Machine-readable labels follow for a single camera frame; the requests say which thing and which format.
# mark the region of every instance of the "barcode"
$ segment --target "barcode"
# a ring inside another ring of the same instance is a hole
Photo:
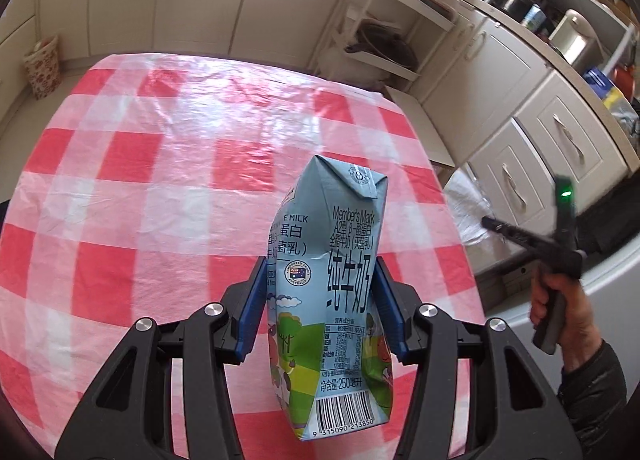
[[[370,424],[373,421],[373,411],[369,392],[365,390],[319,398],[316,401],[316,415],[320,431],[341,429],[365,422]]]

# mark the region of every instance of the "metal screw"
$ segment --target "metal screw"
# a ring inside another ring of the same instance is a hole
[[[143,317],[142,319],[138,319],[136,321],[136,330],[140,332],[146,332],[154,325],[154,322],[151,321],[148,317]]]
[[[224,307],[220,303],[209,303],[204,307],[204,313],[207,315],[220,315],[223,310]]]
[[[504,330],[507,328],[507,323],[505,323],[502,319],[498,319],[496,317],[489,321],[489,328],[496,332],[504,332]]]
[[[434,317],[438,313],[438,309],[430,304],[422,305],[418,311],[425,317]]]

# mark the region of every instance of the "blue milk carton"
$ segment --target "blue milk carton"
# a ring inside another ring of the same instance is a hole
[[[389,419],[391,356],[369,289],[387,182],[316,155],[271,226],[271,380],[301,440]]]

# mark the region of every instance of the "plastic table cover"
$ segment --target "plastic table cover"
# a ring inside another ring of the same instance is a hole
[[[0,382],[53,453],[86,387],[142,316],[182,319],[266,252],[277,208],[314,154],[389,177],[379,253],[450,315],[482,322],[440,185],[402,111],[381,95],[244,62],[113,55],[91,68],[28,160],[0,238]],[[391,421],[299,442],[270,379],[266,323],[228,366],[248,459],[391,458],[415,367],[394,363]],[[180,361],[175,450],[187,455]],[[460,369],[452,451],[465,438]]]

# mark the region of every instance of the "person's wrist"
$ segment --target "person's wrist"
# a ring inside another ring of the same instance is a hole
[[[573,372],[591,359],[602,346],[602,336],[596,325],[579,331],[562,343],[562,362],[566,373]]]

